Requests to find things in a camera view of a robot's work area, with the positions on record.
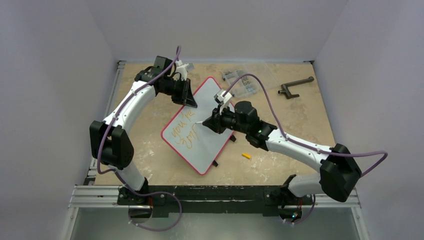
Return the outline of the yellow marker cap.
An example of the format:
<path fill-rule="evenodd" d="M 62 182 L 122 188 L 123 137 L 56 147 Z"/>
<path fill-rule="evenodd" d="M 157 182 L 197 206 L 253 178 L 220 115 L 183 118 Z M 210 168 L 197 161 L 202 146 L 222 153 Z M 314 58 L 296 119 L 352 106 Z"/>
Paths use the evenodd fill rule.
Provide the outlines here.
<path fill-rule="evenodd" d="M 246 159 L 251 159 L 252 157 L 251 157 L 251 155 L 249 155 L 249 154 L 247 154 L 247 153 L 242 153 L 241 154 L 244 158 L 246 158 Z"/>

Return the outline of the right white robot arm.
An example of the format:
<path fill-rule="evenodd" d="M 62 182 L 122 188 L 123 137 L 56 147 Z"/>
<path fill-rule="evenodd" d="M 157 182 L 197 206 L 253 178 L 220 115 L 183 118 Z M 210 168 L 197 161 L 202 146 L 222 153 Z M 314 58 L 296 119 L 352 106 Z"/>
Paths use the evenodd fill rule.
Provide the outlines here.
<path fill-rule="evenodd" d="M 288 204 L 313 194 L 326 194 L 335 201 L 345 202 L 362 176 L 346 146 L 314 144 L 282 133 L 277 126 L 261 120 L 249 101 L 238 102 L 234 110 L 216 107 L 201 124 L 217 134 L 225 130 L 242 133 L 253 147 L 283 154 L 314 169 L 315 174 L 296 175 L 286 181 L 280 196 Z"/>

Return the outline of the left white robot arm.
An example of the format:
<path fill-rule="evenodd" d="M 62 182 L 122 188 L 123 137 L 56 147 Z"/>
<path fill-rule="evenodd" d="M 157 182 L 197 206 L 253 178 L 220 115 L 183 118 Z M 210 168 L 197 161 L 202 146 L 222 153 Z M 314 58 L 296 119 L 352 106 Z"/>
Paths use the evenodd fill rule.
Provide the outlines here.
<path fill-rule="evenodd" d="M 192 63 L 183 63 L 178 57 L 157 56 L 153 65 L 135 75 L 130 90 L 112 113 L 89 126 L 91 153 L 97 161 L 98 174 L 114 173 L 138 205 L 148 201 L 150 192 L 147 178 L 133 163 L 135 150 L 129 132 L 158 94 L 170 96 L 177 105 L 197 108 L 188 78 L 193 69 Z"/>

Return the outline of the pink framed whiteboard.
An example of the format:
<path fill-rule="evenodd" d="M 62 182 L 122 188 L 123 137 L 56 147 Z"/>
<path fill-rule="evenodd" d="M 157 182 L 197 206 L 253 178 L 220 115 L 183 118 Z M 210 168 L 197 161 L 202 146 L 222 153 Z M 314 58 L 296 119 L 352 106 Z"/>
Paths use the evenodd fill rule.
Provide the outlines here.
<path fill-rule="evenodd" d="M 218 106 L 214 95 L 221 86 L 213 77 L 208 77 L 194 91 L 197 108 L 181 107 L 161 131 L 161 138 L 198 174 L 204 175 L 230 141 L 233 130 L 215 133 L 201 124 L 212 115 Z"/>

